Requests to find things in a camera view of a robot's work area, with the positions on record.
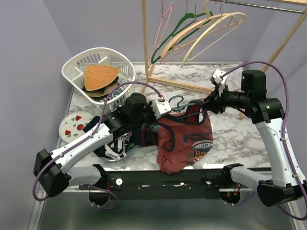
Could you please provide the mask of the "red tank top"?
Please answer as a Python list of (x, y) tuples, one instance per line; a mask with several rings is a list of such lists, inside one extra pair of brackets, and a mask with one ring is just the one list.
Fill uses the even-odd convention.
[(201, 160), (213, 147), (212, 125), (203, 99), (191, 101), (184, 113), (167, 114), (157, 121), (160, 170), (177, 173)]

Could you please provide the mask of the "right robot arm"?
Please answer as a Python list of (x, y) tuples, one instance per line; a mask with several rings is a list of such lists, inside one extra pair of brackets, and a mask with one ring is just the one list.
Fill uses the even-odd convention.
[(242, 164), (223, 168), (221, 183), (230, 188), (242, 184), (256, 192), (261, 202), (275, 206), (303, 197), (307, 180), (294, 156), (286, 129), (285, 112), (281, 102), (266, 96), (266, 75), (260, 70), (242, 72), (241, 90), (230, 91), (226, 72), (215, 69), (210, 81), (214, 91), (205, 98), (205, 109), (219, 114), (227, 107), (244, 109), (244, 114), (256, 126), (264, 143), (271, 165), (271, 177), (254, 172)]

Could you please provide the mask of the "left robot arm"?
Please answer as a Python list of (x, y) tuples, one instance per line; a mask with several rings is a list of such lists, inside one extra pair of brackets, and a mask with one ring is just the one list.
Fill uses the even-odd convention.
[(133, 93), (123, 105), (100, 116), (93, 128), (73, 142), (51, 152), (40, 150), (35, 158), (33, 197), (40, 200), (36, 195), (37, 184), (43, 187), (48, 197), (55, 197), (74, 185), (89, 184), (95, 189), (102, 189), (106, 185), (106, 177), (101, 174), (102, 167), (81, 169), (83, 174), (89, 174), (86, 177), (72, 171), (75, 164), (99, 147), (129, 133), (135, 126), (156, 121), (160, 118), (157, 103), (163, 101), (161, 94), (153, 102), (147, 102), (143, 94)]

